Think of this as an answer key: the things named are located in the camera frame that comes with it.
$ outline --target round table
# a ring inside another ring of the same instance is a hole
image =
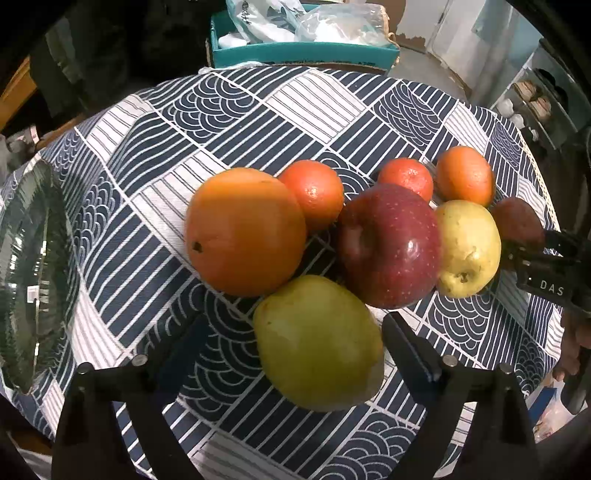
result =
[[[332,413],[294,407],[261,371],[250,322],[260,299],[204,286],[184,249],[184,213],[193,192],[227,168],[277,175],[295,160],[312,158],[338,172],[351,199],[374,183],[388,160],[412,157],[432,168],[455,145],[469,145],[490,162],[495,201],[518,196],[546,228],[558,228],[516,127],[421,83],[257,67],[214,70],[130,95],[32,160],[47,160],[63,189],[72,238],[72,319],[59,365],[43,375],[33,394],[2,384],[0,391],[52,437],[76,365],[126,362],[167,335],[171,322],[202,309],[211,326],[207,348],[164,415],[206,478],[386,477],[425,415],[391,358],[371,401]],[[24,168],[2,188],[0,212]],[[310,238],[298,272],[334,268],[329,233]],[[377,321],[386,313],[372,311]],[[455,300],[432,293],[401,312],[441,354],[482,368],[514,365],[526,395],[559,357],[561,310],[517,290],[514,276],[505,272],[478,296]],[[125,406],[116,407],[129,454],[150,475]],[[467,404],[444,467],[459,455],[472,414]]]

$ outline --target green pear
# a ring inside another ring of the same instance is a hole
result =
[[[446,297],[470,297],[499,268],[501,237],[495,220],[482,205],[465,200],[446,202],[435,215],[442,250],[437,289]]]
[[[262,368],[294,404],[344,410],[372,398],[384,377],[384,346],[365,304],[328,278],[304,275],[256,308]]]

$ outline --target green glass bowl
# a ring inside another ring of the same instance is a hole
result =
[[[68,241],[51,166],[31,163],[0,212],[0,365],[7,387],[23,393],[59,361]]]

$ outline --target tangerine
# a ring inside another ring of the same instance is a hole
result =
[[[300,204],[309,233],[328,228],[345,202],[345,190],[337,172],[314,160],[298,160],[279,176]]]
[[[390,160],[378,175],[378,183],[395,183],[412,190],[428,202],[433,196],[433,179],[425,165],[413,158]]]
[[[185,218],[185,243],[200,278],[239,297],[272,293],[296,271],[306,221],[296,197],[273,176],[232,168],[206,180]]]
[[[457,146],[437,160],[437,190],[445,200],[467,200],[484,207],[495,196],[495,177],[486,159],[471,147]]]

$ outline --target screw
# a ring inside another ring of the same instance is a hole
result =
[[[90,362],[84,362],[84,363],[78,365],[78,369],[76,369],[76,371],[80,375],[84,375],[84,374],[87,374],[88,372],[92,372],[94,369],[95,369],[95,367],[93,367]]]
[[[501,372],[503,372],[504,374],[511,375],[513,373],[513,367],[505,362],[500,363],[499,368],[501,369]]]
[[[453,355],[443,355],[443,363],[448,367],[455,367],[457,365],[457,358]]]
[[[141,353],[131,359],[131,364],[134,367],[141,367],[142,365],[145,365],[147,363],[147,361],[148,361],[148,355],[144,355],[143,353]]]

